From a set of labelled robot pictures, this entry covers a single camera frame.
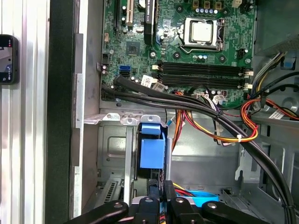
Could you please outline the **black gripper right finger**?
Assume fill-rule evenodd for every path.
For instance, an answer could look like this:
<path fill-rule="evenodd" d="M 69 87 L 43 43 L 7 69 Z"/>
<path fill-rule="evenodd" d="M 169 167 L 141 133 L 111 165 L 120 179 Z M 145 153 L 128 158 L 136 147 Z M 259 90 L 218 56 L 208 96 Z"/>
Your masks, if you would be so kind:
<path fill-rule="evenodd" d="M 188 199 L 176 196 L 173 182 L 163 183 L 163 199 L 166 202 L 167 224 L 264 224 L 251 216 L 222 202 L 208 201 L 196 209 Z"/>

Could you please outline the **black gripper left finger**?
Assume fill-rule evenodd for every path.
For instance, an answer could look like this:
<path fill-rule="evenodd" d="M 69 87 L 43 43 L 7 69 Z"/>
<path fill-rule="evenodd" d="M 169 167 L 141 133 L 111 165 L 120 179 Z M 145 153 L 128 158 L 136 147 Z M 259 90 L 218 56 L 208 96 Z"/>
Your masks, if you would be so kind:
<path fill-rule="evenodd" d="M 131 205 L 120 200 L 107 202 L 66 224 L 158 224 L 160 190 L 158 181 L 149 181 L 148 195 L 135 197 Z"/>

